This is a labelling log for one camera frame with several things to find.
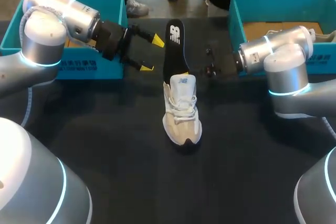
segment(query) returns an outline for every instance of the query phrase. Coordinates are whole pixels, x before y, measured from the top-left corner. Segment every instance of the teal plastic bin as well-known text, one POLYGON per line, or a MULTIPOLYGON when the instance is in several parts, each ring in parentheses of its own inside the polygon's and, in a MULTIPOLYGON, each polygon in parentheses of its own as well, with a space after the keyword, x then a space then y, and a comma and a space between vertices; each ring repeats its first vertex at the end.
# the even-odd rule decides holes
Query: teal plastic bin
MULTIPOLYGON (((110 20, 127 27, 127 15, 124 0, 78 0, 100 12, 102 20, 110 20)), ((23 16, 21 0, 5 37, 0 45, 3 56, 20 51, 19 25, 23 16)), ((89 48, 65 48, 60 63, 57 79, 122 79, 123 64, 119 57, 113 61, 103 59, 102 56, 89 48)))
MULTIPOLYGON (((229 33, 234 50, 246 42, 245 22, 317 22, 324 34, 336 30, 336 0, 231 0, 229 33)), ((336 43, 315 43, 308 73, 336 73, 336 43)))

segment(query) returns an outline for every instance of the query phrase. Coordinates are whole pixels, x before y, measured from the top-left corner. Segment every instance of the white sneaker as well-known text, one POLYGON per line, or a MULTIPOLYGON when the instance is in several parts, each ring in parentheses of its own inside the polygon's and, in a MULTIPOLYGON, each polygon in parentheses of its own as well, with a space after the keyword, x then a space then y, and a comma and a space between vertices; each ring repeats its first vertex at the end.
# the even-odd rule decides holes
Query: white sneaker
POLYGON ((179 146, 193 146, 202 135, 202 124, 196 107, 196 78, 191 74, 176 74, 170 85, 163 83, 166 113, 163 126, 168 137, 179 146))
POLYGON ((148 6, 141 4, 136 0, 127 0, 126 12, 129 16, 141 17, 148 14, 149 8, 148 6))

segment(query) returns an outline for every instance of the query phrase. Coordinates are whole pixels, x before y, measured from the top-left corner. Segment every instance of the black insole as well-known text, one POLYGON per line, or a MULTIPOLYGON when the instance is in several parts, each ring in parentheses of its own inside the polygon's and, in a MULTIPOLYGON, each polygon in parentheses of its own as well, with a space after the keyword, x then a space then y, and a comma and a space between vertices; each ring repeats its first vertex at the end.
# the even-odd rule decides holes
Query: black insole
POLYGON ((169 84, 171 76, 187 72, 189 67, 184 58, 184 25, 179 19, 171 19, 165 32, 164 82, 169 84))

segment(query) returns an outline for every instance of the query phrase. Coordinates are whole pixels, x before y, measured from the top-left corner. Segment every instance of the robotic arm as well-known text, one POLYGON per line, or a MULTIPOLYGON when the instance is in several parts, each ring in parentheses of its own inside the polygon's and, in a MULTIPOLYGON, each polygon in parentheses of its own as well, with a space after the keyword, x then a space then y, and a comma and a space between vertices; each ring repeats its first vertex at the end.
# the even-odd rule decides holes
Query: robotic arm
POLYGON ((127 56, 133 36, 163 47, 163 41, 150 32, 133 25, 124 28, 108 20, 102 21, 97 10, 76 0, 24 0, 24 18, 20 25, 20 52, 0 57, 0 98, 24 88, 53 81, 58 73, 66 38, 82 46, 90 40, 91 47, 108 60, 119 55, 122 63, 137 70, 153 66, 127 56))
POLYGON ((266 72, 275 113, 282 118, 336 115, 336 80, 308 82, 306 61, 314 40, 314 33, 298 26, 243 43, 233 54, 238 72, 266 72))

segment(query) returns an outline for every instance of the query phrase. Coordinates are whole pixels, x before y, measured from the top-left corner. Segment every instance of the black table surface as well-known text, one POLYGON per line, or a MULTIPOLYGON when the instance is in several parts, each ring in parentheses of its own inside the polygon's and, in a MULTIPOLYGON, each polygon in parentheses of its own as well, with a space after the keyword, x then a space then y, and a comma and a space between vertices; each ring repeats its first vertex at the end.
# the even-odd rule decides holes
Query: black table surface
MULTIPOLYGON (((136 22, 164 38, 167 19, 136 22)), ((183 22, 192 68, 206 62, 209 42, 217 53, 231 51, 226 19, 183 22)), ((0 23, 0 39, 7 25, 0 23)), ((182 155, 162 125, 164 50, 135 39, 130 55, 154 71, 34 90, 26 129, 87 184, 92 223, 298 223, 296 182, 334 145, 321 120, 277 118, 265 77, 197 77, 202 145, 182 155)), ((0 115, 20 123, 26 102, 26 91, 8 97, 0 115)))

